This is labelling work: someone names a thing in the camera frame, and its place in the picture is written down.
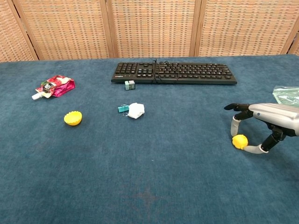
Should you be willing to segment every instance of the silver robotic arm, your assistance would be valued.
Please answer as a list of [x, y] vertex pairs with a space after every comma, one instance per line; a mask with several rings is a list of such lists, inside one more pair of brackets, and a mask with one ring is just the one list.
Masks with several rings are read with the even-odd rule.
[[272, 134], [258, 146], [246, 146], [245, 151], [255, 154], [268, 153], [279, 141], [286, 136], [299, 136], [299, 108], [280, 104], [229, 104], [225, 110], [234, 110], [240, 113], [233, 117], [230, 133], [238, 134], [242, 120], [254, 117], [267, 124]]

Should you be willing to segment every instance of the white tissue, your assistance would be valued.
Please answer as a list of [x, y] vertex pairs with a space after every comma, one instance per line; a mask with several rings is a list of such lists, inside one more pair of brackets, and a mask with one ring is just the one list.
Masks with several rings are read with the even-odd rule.
[[129, 105], [129, 114], [128, 114], [129, 117], [137, 119], [143, 114], [144, 114], [143, 104], [133, 103]]

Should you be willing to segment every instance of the small teal box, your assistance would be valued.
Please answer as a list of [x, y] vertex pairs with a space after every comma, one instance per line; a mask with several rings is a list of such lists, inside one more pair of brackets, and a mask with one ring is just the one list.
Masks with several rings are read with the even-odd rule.
[[126, 88], [126, 90], [133, 90], [133, 89], [135, 89], [135, 82], [133, 80], [131, 80], [131, 81], [125, 81], [125, 88]]
[[129, 105], [121, 105], [118, 107], [118, 112], [125, 112], [125, 111], [129, 111]]

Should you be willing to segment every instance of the yellow ball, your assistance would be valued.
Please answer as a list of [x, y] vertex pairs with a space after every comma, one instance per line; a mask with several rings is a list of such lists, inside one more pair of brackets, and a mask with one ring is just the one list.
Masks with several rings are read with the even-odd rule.
[[238, 149], [244, 149], [248, 145], [248, 139], [243, 134], [238, 134], [233, 137], [233, 145]]

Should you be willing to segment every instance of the food pouch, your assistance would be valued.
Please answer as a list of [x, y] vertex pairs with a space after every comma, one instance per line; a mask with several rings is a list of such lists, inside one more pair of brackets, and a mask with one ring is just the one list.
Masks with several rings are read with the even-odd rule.
[[53, 76], [42, 82], [41, 87], [36, 88], [37, 94], [33, 95], [32, 98], [49, 98], [50, 96], [60, 97], [75, 87], [75, 82], [72, 78], [59, 75]]

